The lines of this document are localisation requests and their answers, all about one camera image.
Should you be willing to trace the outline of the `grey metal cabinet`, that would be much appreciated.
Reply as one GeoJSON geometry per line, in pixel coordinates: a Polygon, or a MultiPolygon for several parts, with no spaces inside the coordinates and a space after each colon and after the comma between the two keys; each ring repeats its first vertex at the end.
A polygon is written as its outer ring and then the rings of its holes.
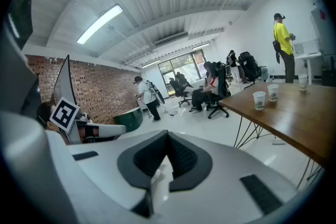
{"type": "Polygon", "coordinates": [[[324,55],[336,55],[336,28],[329,13],[323,8],[315,8],[310,18],[320,50],[324,55]]]}

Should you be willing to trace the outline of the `large glass window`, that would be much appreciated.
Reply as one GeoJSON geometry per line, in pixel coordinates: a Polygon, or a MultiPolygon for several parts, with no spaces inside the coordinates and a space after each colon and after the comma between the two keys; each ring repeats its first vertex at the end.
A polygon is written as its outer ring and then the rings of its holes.
{"type": "Polygon", "coordinates": [[[200,49],[159,63],[158,67],[168,95],[175,95],[175,90],[170,85],[170,78],[175,79],[178,73],[182,74],[191,86],[196,85],[199,81],[205,79],[205,62],[205,54],[203,53],[203,50],[200,49]]]}

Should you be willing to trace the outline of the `green round tub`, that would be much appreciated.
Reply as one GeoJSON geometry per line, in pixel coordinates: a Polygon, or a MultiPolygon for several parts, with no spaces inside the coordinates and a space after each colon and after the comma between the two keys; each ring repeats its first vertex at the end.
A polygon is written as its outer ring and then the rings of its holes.
{"type": "Polygon", "coordinates": [[[129,110],[123,114],[113,117],[116,125],[124,125],[126,132],[138,129],[143,122],[143,113],[140,107],[129,110]]]}

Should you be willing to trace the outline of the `ceiling air conditioner vent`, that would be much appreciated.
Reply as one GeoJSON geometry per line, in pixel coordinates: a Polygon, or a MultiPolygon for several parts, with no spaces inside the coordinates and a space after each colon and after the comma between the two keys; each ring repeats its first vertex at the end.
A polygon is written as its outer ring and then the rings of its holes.
{"type": "Polygon", "coordinates": [[[154,43],[154,46],[155,46],[155,48],[161,47],[161,46],[173,43],[173,42],[181,40],[181,39],[185,39],[185,38],[188,39],[188,36],[189,36],[189,34],[188,34],[187,31],[180,32],[180,33],[177,33],[175,35],[170,35],[168,37],[165,37],[163,39],[160,39],[160,40],[156,41],[154,43]]]}

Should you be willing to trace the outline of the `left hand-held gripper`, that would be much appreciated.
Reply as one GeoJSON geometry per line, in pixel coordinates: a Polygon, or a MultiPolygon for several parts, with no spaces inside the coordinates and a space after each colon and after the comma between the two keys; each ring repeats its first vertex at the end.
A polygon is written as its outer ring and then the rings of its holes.
{"type": "Polygon", "coordinates": [[[49,119],[59,127],[68,143],[93,143],[99,137],[114,137],[126,133],[124,125],[95,126],[87,113],[82,113],[78,105],[64,97],[58,101],[49,119]]]}

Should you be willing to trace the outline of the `ceiling tube light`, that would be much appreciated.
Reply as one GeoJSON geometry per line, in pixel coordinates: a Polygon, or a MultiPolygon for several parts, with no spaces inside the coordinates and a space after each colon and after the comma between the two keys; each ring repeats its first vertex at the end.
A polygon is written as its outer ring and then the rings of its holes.
{"type": "Polygon", "coordinates": [[[151,62],[151,63],[145,64],[144,66],[142,66],[142,68],[149,67],[149,66],[151,66],[151,65],[154,65],[154,64],[156,64],[156,63],[159,63],[160,61],[161,61],[161,60],[157,60],[157,61],[153,61],[153,62],[151,62]]]}
{"type": "Polygon", "coordinates": [[[101,15],[77,40],[78,44],[85,44],[91,36],[97,32],[101,27],[103,27],[110,20],[118,16],[123,12],[123,9],[120,5],[114,5],[103,15],[101,15]]]}
{"type": "Polygon", "coordinates": [[[206,43],[206,44],[202,44],[202,45],[197,46],[197,47],[194,47],[194,48],[192,48],[192,50],[199,50],[199,49],[201,49],[201,48],[203,48],[203,47],[206,47],[206,46],[209,46],[209,45],[211,45],[210,42],[209,42],[209,43],[206,43]]]}

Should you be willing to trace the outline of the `black metal table leg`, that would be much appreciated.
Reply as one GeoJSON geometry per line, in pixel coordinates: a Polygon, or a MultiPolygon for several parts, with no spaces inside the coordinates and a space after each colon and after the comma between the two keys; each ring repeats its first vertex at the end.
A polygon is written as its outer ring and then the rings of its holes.
{"type": "Polygon", "coordinates": [[[234,148],[242,149],[243,147],[249,145],[251,142],[268,136],[276,138],[274,134],[267,131],[261,125],[247,120],[241,116],[236,138],[234,140],[234,148]]]}
{"type": "Polygon", "coordinates": [[[304,167],[300,180],[297,183],[297,189],[303,190],[312,186],[323,173],[324,168],[313,159],[309,158],[307,164],[304,167]]]}

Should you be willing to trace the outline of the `white desk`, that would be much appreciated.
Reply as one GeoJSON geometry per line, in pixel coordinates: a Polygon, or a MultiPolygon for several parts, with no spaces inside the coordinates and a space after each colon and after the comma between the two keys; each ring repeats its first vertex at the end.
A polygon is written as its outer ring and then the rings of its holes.
{"type": "Polygon", "coordinates": [[[311,70],[311,59],[322,57],[321,52],[316,52],[312,54],[301,54],[295,56],[296,60],[305,60],[307,62],[307,72],[308,72],[308,84],[312,85],[312,70],[311,70]]]}

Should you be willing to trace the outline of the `black office chair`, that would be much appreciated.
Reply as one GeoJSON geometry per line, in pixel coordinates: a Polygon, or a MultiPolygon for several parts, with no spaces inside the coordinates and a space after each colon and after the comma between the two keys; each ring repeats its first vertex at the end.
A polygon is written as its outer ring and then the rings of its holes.
{"type": "Polygon", "coordinates": [[[209,85],[212,87],[206,92],[207,103],[206,110],[213,109],[208,119],[211,119],[215,112],[222,111],[225,117],[229,117],[229,113],[220,105],[220,100],[231,96],[226,82],[226,66],[221,62],[212,62],[209,68],[211,81],[209,85]]]}
{"type": "Polygon", "coordinates": [[[245,78],[250,83],[247,87],[255,84],[256,80],[261,77],[261,67],[258,66],[255,58],[249,52],[243,52],[238,57],[238,62],[242,66],[245,78]]]}
{"type": "Polygon", "coordinates": [[[190,105],[191,99],[187,99],[187,95],[189,93],[192,93],[194,91],[194,88],[188,86],[187,83],[181,84],[178,80],[175,80],[174,78],[170,78],[170,85],[175,91],[175,96],[183,98],[182,101],[178,102],[179,106],[181,106],[182,103],[187,103],[188,105],[190,105]]]}

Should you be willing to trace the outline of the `white open box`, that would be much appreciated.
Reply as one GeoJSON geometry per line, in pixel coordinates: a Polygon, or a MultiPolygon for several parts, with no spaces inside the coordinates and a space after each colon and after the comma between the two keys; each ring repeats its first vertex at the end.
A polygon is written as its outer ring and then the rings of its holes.
{"type": "Polygon", "coordinates": [[[295,55],[312,55],[320,52],[317,39],[307,40],[293,44],[295,55]]]}

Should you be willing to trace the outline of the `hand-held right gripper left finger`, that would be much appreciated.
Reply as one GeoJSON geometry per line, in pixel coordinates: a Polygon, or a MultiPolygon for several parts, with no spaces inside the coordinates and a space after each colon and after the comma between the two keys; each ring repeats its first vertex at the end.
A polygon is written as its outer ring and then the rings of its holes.
{"type": "Polygon", "coordinates": [[[77,164],[75,186],[89,224],[167,224],[154,213],[151,179],[163,159],[151,153],[164,143],[167,130],[67,147],[77,164]]]}

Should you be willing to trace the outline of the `white paper cup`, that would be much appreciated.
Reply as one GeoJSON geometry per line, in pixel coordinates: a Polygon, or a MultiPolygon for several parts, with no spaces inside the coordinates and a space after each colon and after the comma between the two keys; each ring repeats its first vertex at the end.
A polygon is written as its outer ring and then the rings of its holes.
{"type": "Polygon", "coordinates": [[[263,91],[257,91],[253,93],[254,105],[257,111],[261,111],[265,107],[266,93],[263,91]]]}
{"type": "Polygon", "coordinates": [[[270,84],[270,85],[267,86],[267,88],[268,88],[269,101],[271,101],[271,102],[277,102],[277,100],[278,100],[279,85],[277,85],[277,84],[270,84]]]}
{"type": "Polygon", "coordinates": [[[298,80],[300,91],[306,91],[308,85],[308,75],[307,74],[298,75],[298,80]]]}

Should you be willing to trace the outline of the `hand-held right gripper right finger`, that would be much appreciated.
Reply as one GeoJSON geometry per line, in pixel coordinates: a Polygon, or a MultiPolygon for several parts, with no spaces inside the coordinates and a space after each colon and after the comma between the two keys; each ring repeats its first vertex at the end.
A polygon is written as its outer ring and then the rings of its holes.
{"type": "Polygon", "coordinates": [[[190,190],[175,191],[154,215],[159,224],[244,224],[265,216],[242,178],[256,176],[280,206],[296,194],[295,186],[250,154],[202,138],[176,134],[203,149],[212,159],[205,179],[190,190]]]}

